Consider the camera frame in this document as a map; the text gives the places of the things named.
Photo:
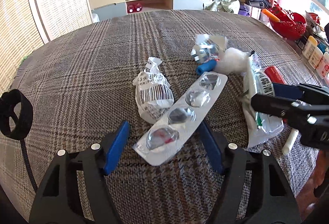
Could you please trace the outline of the red cylindrical snack wrapper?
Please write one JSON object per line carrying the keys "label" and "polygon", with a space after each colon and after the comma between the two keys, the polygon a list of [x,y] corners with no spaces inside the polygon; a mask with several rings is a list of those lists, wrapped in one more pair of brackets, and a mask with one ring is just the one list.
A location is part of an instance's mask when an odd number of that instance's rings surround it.
{"label": "red cylindrical snack wrapper", "polygon": [[278,84],[286,84],[282,74],[275,66],[269,66],[264,70],[265,74],[270,78],[271,82]]}

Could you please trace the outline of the white gold marker pen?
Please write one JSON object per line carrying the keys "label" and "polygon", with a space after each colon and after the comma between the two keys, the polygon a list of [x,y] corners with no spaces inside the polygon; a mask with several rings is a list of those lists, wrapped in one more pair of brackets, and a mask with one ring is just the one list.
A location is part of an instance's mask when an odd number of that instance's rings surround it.
{"label": "white gold marker pen", "polygon": [[299,134],[299,130],[294,129],[294,128],[291,130],[291,132],[290,132],[290,134],[289,134],[289,136],[288,136],[288,138],[287,138],[287,140],[286,140],[286,142],[285,142],[285,144],[282,148],[282,153],[285,156],[288,155],[291,152],[292,147],[293,147],[293,145],[294,145],[294,143],[295,143],[295,141],[298,137],[298,134]]}

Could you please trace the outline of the blue foam dart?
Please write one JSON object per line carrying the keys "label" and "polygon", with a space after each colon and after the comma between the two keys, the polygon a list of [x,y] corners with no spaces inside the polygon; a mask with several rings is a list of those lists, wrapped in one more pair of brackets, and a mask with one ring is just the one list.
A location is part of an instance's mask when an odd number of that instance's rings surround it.
{"label": "blue foam dart", "polygon": [[213,71],[214,68],[216,67],[217,61],[212,59],[212,60],[208,60],[203,64],[198,65],[198,67],[196,68],[196,73],[200,76],[205,72],[210,72]]}

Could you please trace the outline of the white blister pack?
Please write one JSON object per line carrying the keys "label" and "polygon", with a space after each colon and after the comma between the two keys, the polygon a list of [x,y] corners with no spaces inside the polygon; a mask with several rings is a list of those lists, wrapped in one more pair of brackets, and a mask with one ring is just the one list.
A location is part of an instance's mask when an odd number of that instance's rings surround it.
{"label": "white blister pack", "polygon": [[204,120],[227,80],[224,74],[203,73],[135,143],[135,152],[151,166],[172,159]]}

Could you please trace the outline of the white printed paper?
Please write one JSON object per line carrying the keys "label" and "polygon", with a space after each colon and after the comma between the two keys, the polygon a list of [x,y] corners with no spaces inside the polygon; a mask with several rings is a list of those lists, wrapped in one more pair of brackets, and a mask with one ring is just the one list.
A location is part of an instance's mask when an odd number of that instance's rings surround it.
{"label": "white printed paper", "polygon": [[161,59],[149,57],[143,71],[132,81],[136,87],[135,101],[140,117],[150,124],[156,123],[175,103],[171,85],[160,72]]}

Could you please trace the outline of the white cotton ball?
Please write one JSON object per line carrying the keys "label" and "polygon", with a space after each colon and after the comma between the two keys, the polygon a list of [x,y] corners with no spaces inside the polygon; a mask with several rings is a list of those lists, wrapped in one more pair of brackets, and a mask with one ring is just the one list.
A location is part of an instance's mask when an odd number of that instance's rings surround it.
{"label": "white cotton ball", "polygon": [[216,63],[214,72],[228,75],[230,73],[241,74],[247,71],[247,63],[250,53],[230,47],[225,50],[222,58]]}

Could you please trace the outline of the red plastic basket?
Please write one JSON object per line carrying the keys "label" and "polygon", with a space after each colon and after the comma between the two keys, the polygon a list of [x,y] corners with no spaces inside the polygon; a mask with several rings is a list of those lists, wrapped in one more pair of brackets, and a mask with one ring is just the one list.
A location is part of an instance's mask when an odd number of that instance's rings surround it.
{"label": "red plastic basket", "polygon": [[299,40],[306,31],[306,19],[299,13],[283,9],[278,2],[274,1],[269,11],[274,14],[279,22],[269,19],[272,28],[276,33],[287,40]]}

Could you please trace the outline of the silver foil wrapper pile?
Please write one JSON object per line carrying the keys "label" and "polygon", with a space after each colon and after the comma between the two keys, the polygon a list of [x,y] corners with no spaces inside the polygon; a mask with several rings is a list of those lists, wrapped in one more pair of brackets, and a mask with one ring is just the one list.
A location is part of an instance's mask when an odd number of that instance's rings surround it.
{"label": "silver foil wrapper pile", "polygon": [[228,39],[225,36],[200,34],[196,36],[191,57],[203,64],[209,60],[220,60],[226,50]]}

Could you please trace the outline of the brown plaid table cloth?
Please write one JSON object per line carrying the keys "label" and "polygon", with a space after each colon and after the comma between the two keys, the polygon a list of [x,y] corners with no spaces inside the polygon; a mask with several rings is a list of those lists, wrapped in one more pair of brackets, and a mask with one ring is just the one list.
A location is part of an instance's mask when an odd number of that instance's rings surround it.
{"label": "brown plaid table cloth", "polygon": [[126,120],[131,132],[106,178],[124,223],[205,223],[223,178],[197,134],[167,163],[150,166],[133,149],[198,79],[198,35],[228,50],[256,52],[289,85],[319,85],[317,74],[259,21],[225,12],[163,10],[104,20],[61,36],[23,61],[11,85],[34,109],[27,153],[40,182],[58,150],[91,146]]}

